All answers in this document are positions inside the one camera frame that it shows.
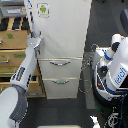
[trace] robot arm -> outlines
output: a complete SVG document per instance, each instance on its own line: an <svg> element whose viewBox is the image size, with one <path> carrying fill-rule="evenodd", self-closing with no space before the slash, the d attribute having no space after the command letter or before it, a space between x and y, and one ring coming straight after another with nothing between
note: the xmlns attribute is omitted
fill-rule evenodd
<svg viewBox="0 0 128 128"><path fill-rule="evenodd" d="M120 34L114 34L112 36L111 47L109 47L107 50L103 50L104 56L100 59L100 68L102 71L109 69L113 56L124 38L125 37L121 36Z"/></svg>
<svg viewBox="0 0 128 128"><path fill-rule="evenodd" d="M0 94L0 127L19 128L19 123L27 111L27 100L24 97L29 88L37 64L37 52L40 50L42 37L28 36L26 58L17 72L11 77L11 87Z"/></svg>

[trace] floor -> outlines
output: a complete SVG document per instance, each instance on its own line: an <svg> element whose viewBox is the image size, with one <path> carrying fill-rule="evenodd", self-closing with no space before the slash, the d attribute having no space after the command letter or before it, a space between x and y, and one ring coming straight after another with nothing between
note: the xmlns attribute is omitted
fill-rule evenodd
<svg viewBox="0 0 128 128"><path fill-rule="evenodd" d="M126 36L121 22L120 12L128 7L128 1L120 0L92 0L91 16L86 39L85 53L90 55L91 46L100 47L111 45L111 37L115 33ZM79 125L92 128L90 116L97 116L101 128L106 119L101 114L101 105L93 96L90 89L90 67L83 67L81 71L80 88L77 99L47 100L46 98L28 99L28 113L20 124L20 128L37 128L45 125Z"/></svg>

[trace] blue label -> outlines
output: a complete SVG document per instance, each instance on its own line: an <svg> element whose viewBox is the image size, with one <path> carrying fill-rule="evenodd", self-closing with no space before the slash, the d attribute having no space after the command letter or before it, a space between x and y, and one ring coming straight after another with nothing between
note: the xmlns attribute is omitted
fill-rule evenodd
<svg viewBox="0 0 128 128"><path fill-rule="evenodd" d="M126 74L126 70L124 68L120 68L120 72L117 74L117 78L115 78L115 82L119 85L122 80L124 79L125 77L125 74Z"/></svg>

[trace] white cabinet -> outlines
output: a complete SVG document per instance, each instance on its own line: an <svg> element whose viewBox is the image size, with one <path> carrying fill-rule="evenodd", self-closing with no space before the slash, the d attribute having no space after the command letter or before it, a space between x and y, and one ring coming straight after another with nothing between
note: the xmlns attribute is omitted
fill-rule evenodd
<svg viewBox="0 0 128 128"><path fill-rule="evenodd" d="M24 0L30 27L31 11L44 36L38 60L48 99L77 97L91 1Z"/></svg>

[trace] white robot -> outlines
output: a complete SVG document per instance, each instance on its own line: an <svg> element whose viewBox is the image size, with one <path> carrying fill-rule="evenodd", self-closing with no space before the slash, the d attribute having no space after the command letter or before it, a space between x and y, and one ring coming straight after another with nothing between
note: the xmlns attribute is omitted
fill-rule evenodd
<svg viewBox="0 0 128 128"><path fill-rule="evenodd" d="M128 34L128 11L123 10L120 20ZM106 104L117 105L128 92L128 37L114 34L111 47L96 48L94 70L94 94Z"/></svg>
<svg viewBox="0 0 128 128"><path fill-rule="evenodd" d="M43 43L43 37L39 36L27 39L26 58L21 63L17 72L11 77L11 87L0 95L0 127L19 128L19 123L27 111L27 100L24 97L29 88L29 82L36 68L37 52Z"/></svg>

